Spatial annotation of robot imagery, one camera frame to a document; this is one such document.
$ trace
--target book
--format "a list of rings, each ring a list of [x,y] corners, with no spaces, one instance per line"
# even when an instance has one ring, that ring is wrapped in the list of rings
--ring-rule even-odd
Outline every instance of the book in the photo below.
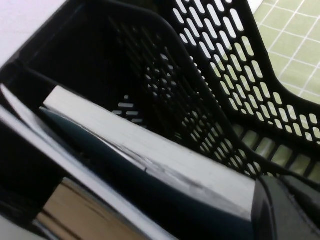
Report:
[[[24,150],[25,148],[34,148],[44,154],[47,157],[47,161],[53,161],[67,171],[77,179],[77,181],[90,189],[92,193],[96,194],[102,201],[108,203],[149,239],[175,239],[135,207],[134,204],[115,191],[107,182],[83,165],[76,155],[65,148],[67,146],[64,147],[61,145],[61,140],[55,139],[57,136],[52,134],[46,124],[20,102],[3,84],[0,85],[0,90],[12,106],[12,109],[19,116],[19,118],[15,117],[0,105],[1,123],[11,129],[11,134],[15,134],[29,143],[29,145],[17,147]]]
[[[168,184],[177,188],[177,181],[189,182],[185,188],[181,184],[178,188],[191,198],[243,219],[251,219],[255,189],[252,179],[116,116],[60,86],[54,89],[44,105],[101,140],[131,152],[136,156],[133,159],[139,159],[140,163],[152,163],[149,169],[152,169],[150,165],[160,166],[167,170],[165,174],[179,175]],[[201,194],[196,194],[199,189],[202,189]]]
[[[145,240],[132,224],[111,207],[66,178],[36,220],[61,240]]]

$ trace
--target plastic crate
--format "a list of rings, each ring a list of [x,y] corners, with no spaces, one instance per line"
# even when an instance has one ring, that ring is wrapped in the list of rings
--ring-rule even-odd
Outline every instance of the plastic crate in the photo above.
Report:
[[[183,14],[183,7],[178,8],[175,1],[152,5],[170,25],[158,14],[140,7],[108,0],[70,0],[12,58],[1,72],[1,81],[35,111],[56,85],[63,85],[133,123],[251,178],[294,175],[318,186],[308,177],[318,164],[320,152],[319,106],[292,95],[278,82],[246,1],[221,0],[224,8],[221,12],[214,1],[209,3],[220,19],[220,26],[194,1],[183,1],[186,9],[193,6],[199,19],[204,19],[203,26],[209,21],[216,26],[216,32],[223,31],[232,49],[224,45],[226,39],[221,35],[217,39],[209,35],[207,28],[212,49],[203,34],[193,37],[197,41],[194,45],[189,41],[184,44],[178,34],[190,26],[180,22],[190,24],[188,19],[193,19],[193,15]],[[231,9],[238,13],[244,30],[237,30]],[[227,30],[224,17],[229,19],[228,26],[233,26],[235,38]],[[236,43],[245,50],[246,61],[241,60],[241,53],[234,47]],[[251,44],[254,56],[246,43]],[[246,71],[241,75],[232,55],[241,69],[251,69],[253,78]],[[255,63],[263,77],[254,71]],[[266,88],[270,96],[265,95]],[[276,115],[272,115],[271,104]],[[288,105],[297,119],[290,118]],[[270,118],[263,111],[265,108],[270,111]],[[281,109],[289,120],[281,117]],[[305,116],[308,129],[304,128],[301,116]],[[241,135],[237,135],[233,124],[244,127]],[[295,132],[294,126],[298,126],[303,136]],[[242,141],[249,130],[259,134],[252,149]],[[293,150],[287,165],[280,166],[255,153],[264,138],[275,142],[271,155],[282,145]],[[300,155],[310,160],[306,171],[297,174],[291,171],[291,166]]]
[[[298,173],[319,182],[320,107],[292,94],[279,82],[247,1],[118,1],[148,8],[170,23],[240,140],[255,132],[258,136],[255,134],[250,146],[253,151],[269,142],[268,162],[277,152],[287,151],[283,157],[288,159],[280,160],[283,168],[293,171],[296,164],[305,165]],[[193,128],[195,141],[200,140],[199,152],[210,156],[213,143],[206,141],[208,133],[204,132],[199,124]],[[223,161],[223,156],[215,159]],[[236,159],[228,164],[241,168]],[[240,171],[254,177],[261,169],[255,166]]]

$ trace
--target floor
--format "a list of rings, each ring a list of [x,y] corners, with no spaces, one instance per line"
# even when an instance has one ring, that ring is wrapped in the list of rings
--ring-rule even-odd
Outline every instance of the floor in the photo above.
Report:
[[[264,0],[254,17],[278,79],[320,104],[320,0]]]

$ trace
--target oval hole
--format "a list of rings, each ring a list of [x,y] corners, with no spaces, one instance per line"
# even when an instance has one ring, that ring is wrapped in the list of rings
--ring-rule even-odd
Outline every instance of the oval hole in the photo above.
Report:
[[[251,91],[250,86],[247,82],[247,79],[244,76],[240,76],[240,79],[245,90],[247,90],[248,92]]]
[[[215,1],[216,6],[218,7],[218,10],[220,12],[224,12],[225,11],[225,7],[222,4],[221,0],[214,0],[214,1]]]
[[[229,73],[231,74],[232,79],[238,81],[234,68],[231,65],[228,65],[227,68],[229,70]]]
[[[214,29],[214,27],[212,26],[212,23],[210,22],[210,20],[208,18],[206,18],[204,20],[208,30],[209,30],[209,33],[211,34],[211,36],[214,38],[214,39],[217,39],[218,38],[218,35]]]
[[[241,69],[240,63],[239,63],[239,61],[238,61],[238,58],[237,58],[235,55],[231,54],[231,59],[232,59],[232,61],[233,61],[233,64],[234,64],[235,68],[236,68],[239,72],[242,72],[242,69]]]
[[[244,47],[246,49],[246,53],[253,57],[255,54],[254,54],[254,51],[252,50],[249,39],[246,36],[243,36],[242,42],[243,42]]]
[[[242,105],[242,102],[241,102],[241,100],[240,100],[239,95],[234,92],[234,93],[233,93],[233,97],[234,97],[236,103],[237,103],[239,106],[242,107],[243,105]]]
[[[235,9],[231,9],[230,10],[230,13],[231,13],[231,16],[233,18],[233,21],[236,25],[236,28],[239,30],[239,31],[243,31],[244,30],[244,26],[242,25],[242,22],[240,20],[240,17],[238,15],[238,12],[235,10]]]
[[[191,32],[189,31],[188,28],[184,29],[186,36],[189,38],[190,42],[192,43],[192,45],[197,46],[196,41],[194,39],[194,37],[192,36]]]
[[[230,101],[232,107],[234,108],[234,110],[238,111],[239,109],[238,109],[235,101],[232,98],[229,98],[229,101]]]
[[[220,36],[223,40],[224,46],[227,49],[232,50],[232,47],[231,47],[231,44],[230,44],[230,41],[229,41],[227,34],[224,31],[220,31]]]
[[[211,67],[212,67],[213,71],[215,72],[216,76],[217,76],[218,78],[221,78],[221,74],[220,74],[217,66],[216,66],[213,62],[211,62]]]
[[[240,94],[240,96],[241,96],[243,99],[246,99],[247,96],[245,95],[245,92],[244,92],[244,90],[242,89],[241,85],[237,84],[237,85],[236,85],[236,88],[237,88],[238,93]]]
[[[262,79],[263,75],[262,75],[262,72],[261,72],[261,69],[260,69],[260,66],[259,66],[258,62],[256,60],[253,60],[252,61],[252,65],[253,65],[253,69],[254,69],[255,74],[257,75],[257,77]]]
[[[234,28],[232,27],[232,24],[231,24],[229,18],[227,18],[227,17],[225,16],[225,17],[223,18],[223,21],[224,21],[224,24],[225,24],[225,26],[226,26],[226,28],[227,28],[230,36],[235,39],[235,38],[237,37],[237,35],[236,35],[236,32],[235,32]]]
[[[182,41],[183,41],[185,44],[188,43],[188,40],[187,40],[186,36],[183,35],[182,33],[180,33],[180,38],[182,39]]]
[[[183,12],[184,14],[186,14],[186,13],[187,13],[187,10],[186,10],[186,8],[185,8],[185,5],[182,3],[182,1],[181,1],[181,0],[175,0],[175,1],[176,1],[176,3],[178,4],[181,12]]]
[[[178,9],[174,8],[174,9],[173,9],[173,12],[174,12],[176,18],[178,19],[178,21],[179,21],[181,24],[184,24],[185,21],[184,21],[184,19],[182,18],[182,16],[180,15],[180,12],[178,11]]]
[[[193,7],[190,7],[189,10],[190,10],[190,12],[191,12],[191,14],[192,14],[192,16],[193,16],[196,24],[197,24],[200,28],[203,28],[204,25],[202,24],[202,21],[200,20],[198,14],[197,14],[197,12],[196,12],[196,10],[195,10]]]
[[[311,123],[313,123],[313,124],[318,124],[318,120],[317,120],[316,115],[314,115],[313,113],[311,113],[309,116],[310,116],[310,121],[311,121]]]
[[[255,83],[256,79],[254,78],[251,68],[249,66],[244,66],[244,70],[246,71],[246,74],[248,75],[250,82]]]
[[[297,134],[299,137],[302,137],[300,126],[297,123],[293,124],[293,128],[294,128],[295,134]]]
[[[269,90],[268,90],[267,84],[265,84],[264,82],[260,82],[260,86],[261,86],[263,95],[264,95],[266,98],[269,99],[269,98],[270,98],[270,92],[269,92]]]
[[[262,109],[263,115],[267,119],[270,119],[270,114],[269,114],[269,111],[268,111],[267,107],[265,105],[261,105],[261,109]]]
[[[198,30],[197,30],[194,22],[191,20],[191,18],[188,18],[186,21],[188,22],[191,30],[193,31],[193,34],[194,34],[197,38],[199,38],[199,37],[200,37],[200,34],[199,34],[199,32],[198,32]]]
[[[250,102],[251,102],[252,106],[255,109],[258,109],[258,104],[257,104],[257,101],[256,101],[255,97],[253,95],[249,95],[249,99],[250,99]]]
[[[300,115],[300,120],[304,129],[309,129],[309,124],[305,115]]]
[[[225,84],[225,82],[220,81],[220,84],[222,85],[222,88],[224,89],[225,93],[230,95],[229,89],[228,89],[227,85]]]
[[[206,7],[209,10],[209,13],[210,13],[210,15],[212,17],[212,20],[213,20],[214,24],[217,25],[217,26],[221,26],[221,22],[219,20],[219,17],[217,15],[216,10],[214,9],[214,7],[211,4],[208,4]]]
[[[320,130],[319,130],[319,128],[313,127],[312,129],[313,129],[314,136],[315,136],[317,139],[320,139]]]
[[[254,86],[254,87],[253,87],[253,90],[254,90],[254,92],[255,92],[255,95],[256,95],[257,99],[258,99],[260,102],[263,102],[264,99],[263,99],[263,97],[262,97],[262,95],[261,95],[261,92],[260,92],[259,88],[258,88],[257,86]]]
[[[234,45],[235,45],[235,48],[236,48],[236,50],[237,50],[237,52],[238,52],[238,54],[240,56],[240,59],[242,61],[244,61],[244,62],[247,61],[246,55],[245,55],[241,45],[239,43],[237,43],[237,42]]]
[[[205,56],[208,58],[208,59],[211,59],[211,55],[206,47],[206,45],[201,41],[200,43],[200,46],[202,48],[202,51],[204,52]]]
[[[201,3],[201,0],[194,0],[194,2],[195,2],[196,7],[198,8],[199,12],[204,14],[206,11],[205,11],[204,6]]]
[[[274,103],[271,102],[271,101],[268,101],[268,105],[269,105],[271,114],[272,114],[273,116],[277,117],[277,116],[278,116],[278,113],[277,113],[277,111],[276,111],[276,108],[275,108]]]
[[[254,115],[254,111],[252,110],[250,104],[249,104],[248,102],[245,102],[244,105],[245,105],[245,108],[246,108],[246,110],[248,111],[248,113],[249,113],[250,115]]]
[[[206,32],[204,32],[202,35],[203,35],[203,37],[204,37],[204,39],[205,39],[206,44],[208,45],[208,47],[209,47],[211,50],[215,50],[214,44],[212,43],[209,35],[208,35]]]
[[[276,102],[277,104],[279,104],[279,105],[282,105],[282,100],[281,100],[281,97],[280,97],[279,93],[274,92],[274,93],[273,93],[273,96],[274,96],[275,102]]]

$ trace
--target green tile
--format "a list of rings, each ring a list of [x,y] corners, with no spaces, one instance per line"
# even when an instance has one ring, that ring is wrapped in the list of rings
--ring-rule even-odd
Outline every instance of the green tile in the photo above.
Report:
[[[275,5],[277,2],[277,0],[264,0],[263,3],[265,4],[271,4],[271,5]]]
[[[271,51],[291,58],[302,43],[303,38],[283,32]]]
[[[272,6],[267,4],[261,4],[260,7],[257,9],[257,11],[254,14],[255,21],[257,23],[261,23],[263,19],[267,16],[269,11],[271,10]]]
[[[269,53],[269,58],[272,63],[272,67],[275,75],[278,77],[282,70],[286,67],[289,62],[289,59],[283,56],[279,56],[274,53]]]
[[[316,19],[314,17],[296,14],[284,30],[304,37],[315,22]]]
[[[310,79],[305,90],[320,95],[320,69],[318,68]]]
[[[276,6],[279,8],[295,11],[298,9],[302,1],[303,0],[280,0],[277,2]]]
[[[294,85],[298,88],[303,88],[313,73],[315,67],[306,65],[301,62],[292,61],[287,69],[284,71],[280,80],[287,84]]]
[[[318,22],[315,24],[315,26],[314,26],[314,28],[312,29],[312,31],[310,32],[308,38],[320,42],[320,21],[319,21],[319,20],[318,20]]]
[[[320,42],[307,39],[294,58],[308,64],[318,65],[320,61]]]
[[[301,92],[300,89],[295,88],[295,87],[293,87],[293,86],[290,86],[290,85],[287,85],[287,84],[283,84],[283,86],[284,86],[287,90],[289,90],[289,92],[293,93],[294,95],[297,95],[297,96],[298,96],[298,95],[300,94],[300,92]]]
[[[269,16],[265,19],[263,24],[275,29],[282,30],[292,15],[293,12],[280,8],[274,8],[270,12]]]
[[[301,14],[309,16],[319,17],[320,16],[320,1],[319,0],[304,0],[304,3],[298,10]]]
[[[303,92],[300,97],[305,100],[308,100],[310,102],[320,104],[320,96],[319,95],[314,95],[310,92]]]
[[[266,49],[270,48],[270,46],[274,43],[274,41],[280,34],[279,30],[274,30],[263,25],[259,27],[259,30]]]

